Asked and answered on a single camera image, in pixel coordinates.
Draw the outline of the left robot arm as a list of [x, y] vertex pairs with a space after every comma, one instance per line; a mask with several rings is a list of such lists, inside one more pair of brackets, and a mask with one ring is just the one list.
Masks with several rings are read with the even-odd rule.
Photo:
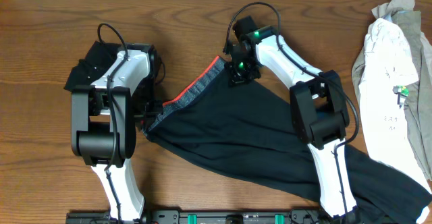
[[153, 45], [94, 42], [72, 69], [65, 85], [72, 94], [72, 151], [99, 177], [110, 209], [72, 212], [66, 223], [145, 223], [131, 158], [137, 130], [163, 112], [154, 93], [160, 65]]

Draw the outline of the black leggings red waistband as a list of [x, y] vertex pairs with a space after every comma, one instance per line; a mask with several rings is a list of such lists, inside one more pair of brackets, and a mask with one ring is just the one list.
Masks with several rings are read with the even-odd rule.
[[[224, 60], [207, 69], [144, 131], [146, 138], [206, 170], [318, 201], [313, 156], [292, 127], [290, 105], [257, 82], [231, 87]], [[360, 218], [415, 223], [431, 193], [353, 146], [331, 150], [348, 173]]]

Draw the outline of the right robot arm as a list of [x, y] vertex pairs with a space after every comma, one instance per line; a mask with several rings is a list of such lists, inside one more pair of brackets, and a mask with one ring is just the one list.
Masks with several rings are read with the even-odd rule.
[[289, 90], [292, 125], [313, 156], [319, 180], [319, 203], [329, 223], [357, 223], [358, 206], [350, 189], [345, 161], [346, 128], [350, 124], [340, 77], [322, 72], [292, 50], [273, 26], [259, 28], [248, 16], [230, 22], [237, 43], [227, 40], [231, 57], [225, 68], [229, 84], [260, 78], [270, 69]]

